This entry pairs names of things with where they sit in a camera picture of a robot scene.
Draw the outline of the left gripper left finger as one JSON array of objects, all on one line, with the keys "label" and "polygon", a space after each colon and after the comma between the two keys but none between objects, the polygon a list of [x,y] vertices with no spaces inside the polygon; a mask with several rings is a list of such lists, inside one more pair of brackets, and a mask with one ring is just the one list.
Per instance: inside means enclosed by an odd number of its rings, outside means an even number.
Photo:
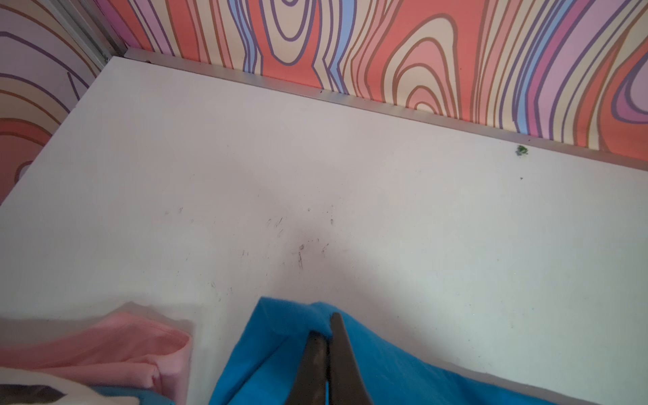
[{"label": "left gripper left finger", "polygon": [[285,405],[325,405],[327,378],[327,338],[319,332],[311,331]]}]

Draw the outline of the blue t-shirt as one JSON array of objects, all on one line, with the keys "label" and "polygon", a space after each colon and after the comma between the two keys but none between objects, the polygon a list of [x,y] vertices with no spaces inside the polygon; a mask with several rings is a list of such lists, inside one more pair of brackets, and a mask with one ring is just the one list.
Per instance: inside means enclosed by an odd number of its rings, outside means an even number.
[{"label": "blue t-shirt", "polygon": [[[332,337],[337,308],[263,297],[220,376],[212,404],[283,404],[298,375],[310,332]],[[427,364],[342,314],[374,404],[540,404],[542,399],[474,381]]]}]

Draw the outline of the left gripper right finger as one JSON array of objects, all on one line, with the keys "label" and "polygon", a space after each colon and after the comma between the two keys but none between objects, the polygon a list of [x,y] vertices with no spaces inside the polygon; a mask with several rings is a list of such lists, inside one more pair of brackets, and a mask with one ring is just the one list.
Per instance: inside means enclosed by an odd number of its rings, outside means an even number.
[{"label": "left gripper right finger", "polygon": [[329,399],[333,405],[371,405],[352,349],[344,319],[339,312],[330,319],[332,337],[328,344]]}]

